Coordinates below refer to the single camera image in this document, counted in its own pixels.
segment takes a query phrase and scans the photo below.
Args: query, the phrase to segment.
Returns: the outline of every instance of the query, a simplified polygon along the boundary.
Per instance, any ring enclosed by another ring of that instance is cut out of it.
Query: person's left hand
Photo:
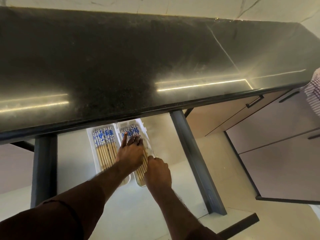
[[[127,174],[137,170],[143,162],[143,139],[132,136],[127,143],[127,132],[124,134],[116,162],[120,162]]]

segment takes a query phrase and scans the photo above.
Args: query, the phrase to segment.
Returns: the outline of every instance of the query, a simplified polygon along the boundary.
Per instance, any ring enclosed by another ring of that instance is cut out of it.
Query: striped cloth
[[[320,117],[320,68],[315,70],[311,81],[304,87],[304,92],[312,110]]]

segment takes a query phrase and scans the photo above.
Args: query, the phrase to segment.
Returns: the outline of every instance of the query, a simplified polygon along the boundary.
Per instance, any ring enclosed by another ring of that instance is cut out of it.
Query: person's right arm
[[[172,180],[168,164],[162,159],[148,157],[145,180],[162,211],[172,240],[221,239],[213,231],[204,227],[176,196],[171,188]]]

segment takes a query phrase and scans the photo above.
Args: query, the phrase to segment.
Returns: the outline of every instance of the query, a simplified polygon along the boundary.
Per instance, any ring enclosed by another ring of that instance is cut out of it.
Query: cabinet
[[[319,153],[320,129],[240,157],[262,197],[319,201]]]
[[[229,129],[286,92],[278,91],[264,94],[263,99],[259,96],[252,96],[196,107],[191,111],[186,120],[194,137],[201,138]],[[253,104],[254,102],[257,103],[247,108],[246,104]]]
[[[316,128],[320,118],[299,89],[239,122],[226,132],[239,154]]]

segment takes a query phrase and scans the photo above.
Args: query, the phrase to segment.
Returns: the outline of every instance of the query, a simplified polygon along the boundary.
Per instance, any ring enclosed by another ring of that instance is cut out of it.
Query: person's left arm
[[[125,134],[116,163],[39,206],[0,222],[0,239],[88,239],[107,200],[120,183],[142,164],[143,142],[128,143]]]

